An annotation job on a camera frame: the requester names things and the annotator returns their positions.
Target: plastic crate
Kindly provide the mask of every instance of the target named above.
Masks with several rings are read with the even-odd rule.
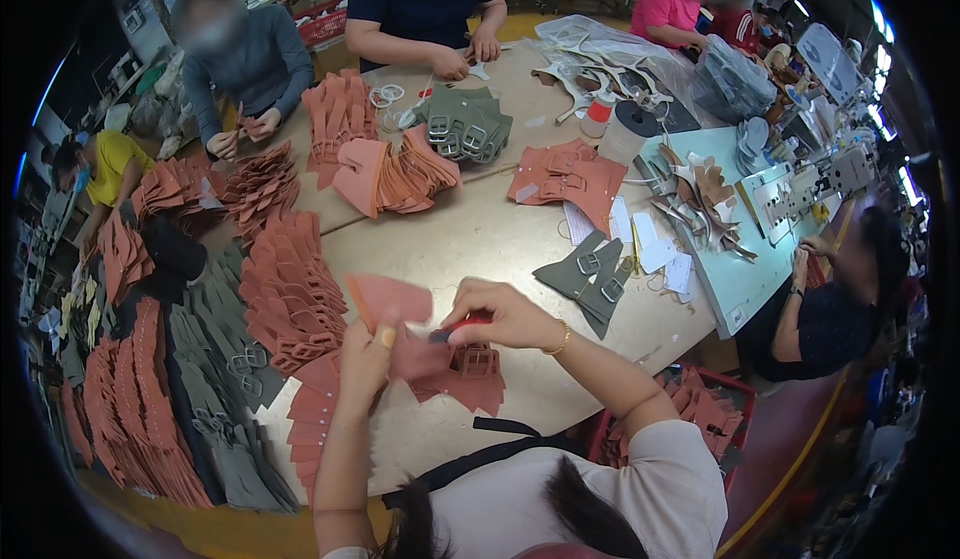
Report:
[[[678,361],[678,365],[681,365],[686,369],[693,367],[692,365],[680,361]],[[705,370],[702,367],[697,368],[697,373],[700,373],[703,384],[709,388],[719,385],[730,390],[737,390],[746,396],[747,399],[744,401],[743,408],[741,409],[743,412],[743,424],[740,426],[738,432],[733,434],[733,436],[729,439],[729,443],[731,445],[742,451],[747,445],[747,433],[750,431],[750,421],[754,416],[753,408],[754,405],[757,404],[757,391],[754,390],[753,387],[738,379],[733,379],[732,377],[721,375],[720,373],[714,373],[709,370]],[[596,463],[597,457],[600,454],[600,445],[603,444],[603,440],[607,436],[607,429],[610,426],[611,419],[613,418],[610,411],[606,409],[597,415],[600,417],[596,421],[596,430],[594,430],[593,434],[590,436],[590,451],[586,456],[589,461],[594,463]],[[726,474],[726,477],[723,481],[724,492],[728,492],[730,490],[730,486],[734,484],[733,480],[736,474],[736,467],[731,469],[729,473]]]
[[[300,34],[300,39],[303,40],[303,46],[306,46],[307,50],[310,50],[317,44],[326,42],[330,38],[343,35],[344,30],[347,28],[347,10],[343,9],[342,11],[331,13],[337,8],[340,2],[341,0],[331,0],[322,5],[307,9],[303,13],[294,15],[294,21],[297,21],[304,17],[317,17],[318,15],[324,14],[324,11],[328,13],[325,17],[314,19],[310,23],[303,24],[296,28],[296,31]]]

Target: navy polo shirt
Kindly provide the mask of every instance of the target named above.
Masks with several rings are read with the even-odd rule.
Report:
[[[442,44],[450,48],[466,48],[464,34],[467,19],[477,5],[492,0],[349,0],[347,19],[362,19],[380,24],[380,31],[390,36]],[[360,60],[360,71],[381,67]]]

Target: pink shirt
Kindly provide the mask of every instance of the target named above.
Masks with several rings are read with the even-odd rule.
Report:
[[[667,44],[654,40],[647,33],[647,26],[672,25],[678,30],[692,32],[700,15],[700,3],[695,0],[636,0],[630,33],[667,48],[680,48],[680,44]]]

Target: face mask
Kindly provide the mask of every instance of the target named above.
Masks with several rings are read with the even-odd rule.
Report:
[[[77,172],[77,180],[73,182],[73,191],[76,193],[81,192],[84,188],[87,187],[87,184],[89,181],[90,181],[90,166],[85,165],[81,170]]]

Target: hand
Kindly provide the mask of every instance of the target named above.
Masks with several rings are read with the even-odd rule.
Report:
[[[250,140],[253,142],[259,142],[274,135],[274,133],[277,131],[277,126],[280,124],[281,110],[277,109],[276,107],[271,107],[270,109],[267,109],[265,113],[260,115],[257,120],[253,121],[251,126],[247,126],[245,130]]]
[[[510,284],[467,277],[453,298],[453,310],[440,329],[453,325],[471,311],[493,314],[490,324],[458,327],[450,334],[450,345],[496,342],[512,349],[555,350],[564,343],[564,325],[536,306]]]
[[[237,142],[240,140],[239,132],[221,132],[214,134],[206,143],[206,149],[214,157],[222,160],[234,160],[237,157]]]
[[[804,236],[799,240],[799,247],[813,256],[826,256],[834,250],[831,243],[820,236]]]
[[[470,46],[463,55],[465,60],[474,57],[477,61],[496,61],[500,58],[500,42],[493,34],[477,29],[470,38]]]
[[[384,319],[375,335],[370,334],[362,319],[357,319],[347,326],[343,336],[337,409],[345,406],[348,410],[366,414],[380,390],[387,385],[397,319]]]
[[[807,257],[810,253],[797,248],[793,252],[793,287],[803,292],[807,289]]]
[[[433,72],[444,80],[462,80],[471,68],[463,55],[440,45],[437,45],[436,52],[430,56],[430,66],[433,67]]]

